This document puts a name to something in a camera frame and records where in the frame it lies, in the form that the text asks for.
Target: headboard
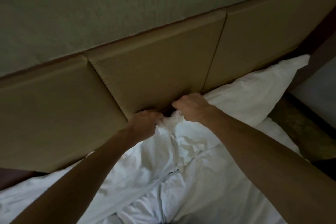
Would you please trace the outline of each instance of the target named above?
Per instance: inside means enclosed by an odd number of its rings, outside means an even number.
[[[52,172],[133,113],[164,109],[277,59],[336,0],[250,0],[0,81],[0,167]]]

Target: gray wall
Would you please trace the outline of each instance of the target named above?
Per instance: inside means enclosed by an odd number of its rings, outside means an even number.
[[[336,33],[320,46],[314,56],[334,58],[292,90],[292,94],[336,128]]]
[[[244,0],[0,0],[0,76]]]

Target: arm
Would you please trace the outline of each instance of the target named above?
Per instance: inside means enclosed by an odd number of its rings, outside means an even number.
[[[162,114],[155,111],[137,113],[127,127],[117,132],[65,174],[28,206],[12,224],[75,224],[125,151],[151,137]]]
[[[288,224],[335,223],[336,183],[292,150],[234,119],[200,94],[173,103],[184,118],[209,128]]]

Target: beige headboard panel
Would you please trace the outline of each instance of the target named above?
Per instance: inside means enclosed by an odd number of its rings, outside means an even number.
[[[86,56],[127,118],[165,108],[183,93],[199,92],[225,20],[218,10],[135,36]]]
[[[336,0],[251,0],[226,9],[227,18],[204,91],[252,71],[295,48]]]
[[[84,56],[0,82],[0,167],[51,172],[127,120]]]

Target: white duvet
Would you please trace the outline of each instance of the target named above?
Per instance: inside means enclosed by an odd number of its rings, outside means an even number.
[[[296,70],[308,60],[309,56],[303,55],[281,61],[221,86],[205,98],[298,153],[286,133],[264,119]],[[0,224],[10,223],[71,168],[31,178],[0,192]],[[153,137],[122,156],[78,223],[117,224],[121,220],[284,223],[218,138],[199,123],[185,121],[179,112],[163,120]]]

